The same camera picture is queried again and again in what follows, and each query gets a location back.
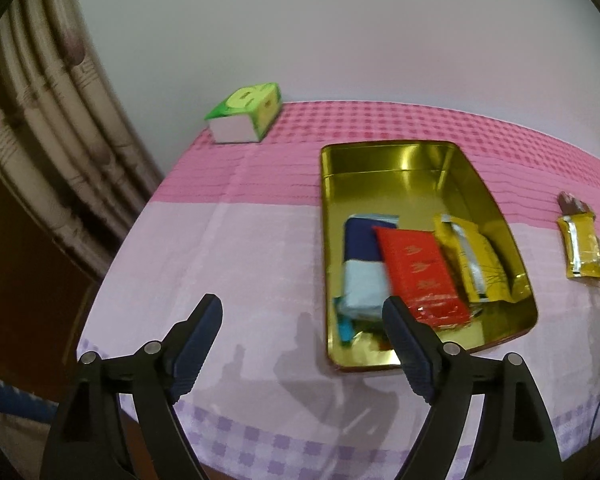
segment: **purple checkered pattern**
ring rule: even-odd
[[[107,358],[96,345],[80,340],[78,355],[89,350]],[[552,419],[563,459],[586,445],[599,400],[600,394],[591,396],[583,404]],[[121,405],[127,413],[137,418],[131,396],[121,396]],[[394,478],[408,455],[408,450],[355,448],[271,433],[203,410],[193,405],[187,397],[174,408],[200,461],[238,480]],[[600,412],[594,438],[598,434]],[[459,447],[448,479],[459,480],[464,477],[471,448]]]

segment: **pink tablecloth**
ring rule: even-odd
[[[586,443],[600,395],[600,287],[565,278],[555,196],[568,190],[589,202],[600,236],[600,160],[463,112],[291,103],[259,144],[218,146],[203,132],[120,249],[78,352],[134,352],[215,293],[222,329],[176,405],[200,460],[236,478],[393,478],[427,405],[401,373],[338,374],[323,350],[318,154],[326,144],[376,139],[456,142],[490,188],[529,271],[539,322],[482,354],[525,357],[569,456]],[[462,478],[479,403],[449,478]],[[123,405],[132,410],[129,399]]]

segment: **silver screw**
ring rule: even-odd
[[[458,355],[460,353],[460,347],[456,343],[445,343],[442,349],[449,355]]]
[[[98,356],[98,354],[96,354],[96,352],[93,352],[93,351],[85,352],[84,354],[82,354],[80,356],[80,362],[82,364],[89,365],[96,360],[97,356]]]
[[[522,357],[518,354],[509,354],[507,360],[514,366],[520,366],[522,364]]]
[[[161,348],[162,345],[159,341],[149,341],[146,345],[144,345],[144,351],[147,354],[157,354]]]

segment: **beige patterned curtain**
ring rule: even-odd
[[[0,176],[102,277],[159,177],[96,68],[75,0],[14,0],[0,19]]]

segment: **white side of tissue box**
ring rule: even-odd
[[[215,142],[258,142],[260,139],[247,114],[209,119]]]

